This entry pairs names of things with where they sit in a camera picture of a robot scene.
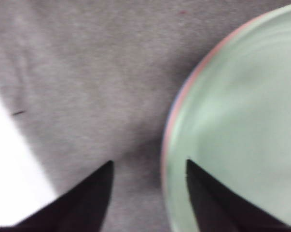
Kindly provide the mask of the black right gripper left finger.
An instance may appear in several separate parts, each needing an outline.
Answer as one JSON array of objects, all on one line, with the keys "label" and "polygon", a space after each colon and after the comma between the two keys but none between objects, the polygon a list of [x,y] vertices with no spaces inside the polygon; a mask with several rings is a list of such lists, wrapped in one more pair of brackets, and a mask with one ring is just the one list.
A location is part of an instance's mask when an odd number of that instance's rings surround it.
[{"label": "black right gripper left finger", "polygon": [[114,177],[108,161],[81,183],[6,232],[98,232],[107,212]]}]

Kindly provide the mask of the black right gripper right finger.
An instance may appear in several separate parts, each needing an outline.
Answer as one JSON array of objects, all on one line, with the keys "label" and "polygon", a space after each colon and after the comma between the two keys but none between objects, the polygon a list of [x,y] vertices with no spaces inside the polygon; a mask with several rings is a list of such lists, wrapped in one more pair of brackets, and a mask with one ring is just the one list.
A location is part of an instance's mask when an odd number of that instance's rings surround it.
[{"label": "black right gripper right finger", "polygon": [[190,159],[186,183],[202,232],[291,232],[291,225],[245,200]]}]

